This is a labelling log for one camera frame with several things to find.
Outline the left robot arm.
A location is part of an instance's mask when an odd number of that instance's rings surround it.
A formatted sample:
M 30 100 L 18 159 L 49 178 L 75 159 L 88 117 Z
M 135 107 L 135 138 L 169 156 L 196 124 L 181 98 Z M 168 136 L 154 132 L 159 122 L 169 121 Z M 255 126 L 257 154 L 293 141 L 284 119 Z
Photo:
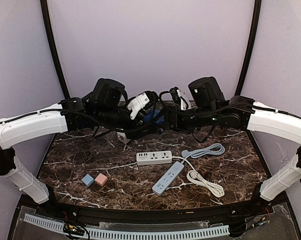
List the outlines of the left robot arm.
M 39 205 L 52 201 L 53 190 L 24 167 L 15 153 L 15 145 L 50 134 L 100 126 L 135 136 L 151 124 L 143 122 L 141 112 L 145 107 L 155 107 L 156 101 L 153 91 L 128 98 L 122 83 L 100 78 L 83 98 L 67 98 L 37 111 L 0 118 L 0 176 Z

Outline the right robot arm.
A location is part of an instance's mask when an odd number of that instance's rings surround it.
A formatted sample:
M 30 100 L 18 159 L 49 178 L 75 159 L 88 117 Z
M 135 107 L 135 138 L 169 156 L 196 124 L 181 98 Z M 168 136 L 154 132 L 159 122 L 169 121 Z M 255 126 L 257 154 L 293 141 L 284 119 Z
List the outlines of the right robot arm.
M 299 144 L 295 155 L 284 167 L 257 185 L 255 195 L 262 201 L 272 201 L 301 180 L 301 116 L 241 95 L 226 100 L 213 76 L 194 80 L 188 89 L 195 107 L 190 104 L 163 105 L 167 129 L 193 133 L 197 128 L 220 126 L 266 133 Z

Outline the pink plug adapter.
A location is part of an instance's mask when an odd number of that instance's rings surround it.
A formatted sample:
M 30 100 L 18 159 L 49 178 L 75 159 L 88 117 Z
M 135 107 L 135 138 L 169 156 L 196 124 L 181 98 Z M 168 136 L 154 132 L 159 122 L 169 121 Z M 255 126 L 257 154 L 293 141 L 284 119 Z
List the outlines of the pink plug adapter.
M 102 173 L 99 173 L 98 176 L 94 179 L 94 182 L 101 187 L 103 187 L 107 181 L 108 177 Z

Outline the blue cube socket adapter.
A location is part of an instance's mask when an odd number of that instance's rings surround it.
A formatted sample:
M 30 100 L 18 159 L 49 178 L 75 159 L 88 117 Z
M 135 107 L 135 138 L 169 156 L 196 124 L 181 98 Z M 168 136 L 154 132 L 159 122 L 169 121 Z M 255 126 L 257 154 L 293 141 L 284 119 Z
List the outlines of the blue cube socket adapter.
M 153 115 L 153 110 L 150 110 L 144 117 L 143 117 L 143 122 L 146 123 L 148 122 L 151 118 L 152 118 L 152 115 L 153 117 L 155 118 L 158 114 L 160 113 L 160 110 L 155 110 L 154 112 L 154 115 Z M 164 124 L 165 122 L 165 117 L 162 115 L 160 116 L 157 120 L 156 120 L 156 123 L 157 124 Z

